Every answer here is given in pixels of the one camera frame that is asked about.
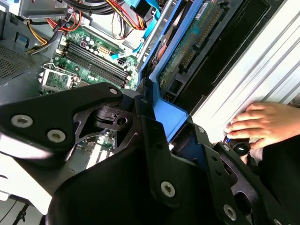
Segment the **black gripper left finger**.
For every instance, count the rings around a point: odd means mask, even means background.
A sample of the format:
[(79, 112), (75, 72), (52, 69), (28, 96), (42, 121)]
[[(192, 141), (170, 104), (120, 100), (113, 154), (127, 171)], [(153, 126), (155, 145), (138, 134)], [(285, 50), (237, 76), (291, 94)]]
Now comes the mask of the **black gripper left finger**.
[(40, 167), (61, 167), (77, 143), (110, 129), (116, 133), (114, 155), (140, 152), (153, 199), (175, 209), (180, 205), (177, 177), (164, 127), (154, 113), (154, 88), (145, 79), (137, 95), (129, 97), (104, 82), (3, 105), (0, 150)]

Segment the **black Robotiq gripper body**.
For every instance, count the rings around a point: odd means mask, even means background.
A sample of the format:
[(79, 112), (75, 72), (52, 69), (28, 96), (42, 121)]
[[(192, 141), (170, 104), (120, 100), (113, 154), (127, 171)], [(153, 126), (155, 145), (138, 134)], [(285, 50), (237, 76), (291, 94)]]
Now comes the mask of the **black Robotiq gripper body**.
[(206, 174), (172, 156), (178, 208), (153, 199), (142, 155), (118, 153), (64, 182), (54, 194), (48, 225), (232, 225), (232, 203), (214, 203)]

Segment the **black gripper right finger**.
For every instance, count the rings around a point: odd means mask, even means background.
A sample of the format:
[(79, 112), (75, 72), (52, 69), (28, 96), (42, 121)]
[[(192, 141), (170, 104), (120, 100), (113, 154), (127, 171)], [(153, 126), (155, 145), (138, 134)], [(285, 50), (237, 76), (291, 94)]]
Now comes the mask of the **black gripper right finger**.
[(294, 224), (234, 150), (223, 142), (210, 143), (204, 129), (191, 119), (172, 143), (185, 224)]

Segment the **bare person hand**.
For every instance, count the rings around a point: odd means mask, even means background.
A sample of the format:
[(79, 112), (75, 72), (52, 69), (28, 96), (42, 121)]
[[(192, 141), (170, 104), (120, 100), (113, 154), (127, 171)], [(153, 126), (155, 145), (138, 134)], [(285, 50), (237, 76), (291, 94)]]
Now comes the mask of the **bare person hand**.
[(250, 139), (250, 156), (261, 162), (265, 147), (300, 134), (300, 109), (280, 103), (253, 103), (225, 129), (229, 139)]

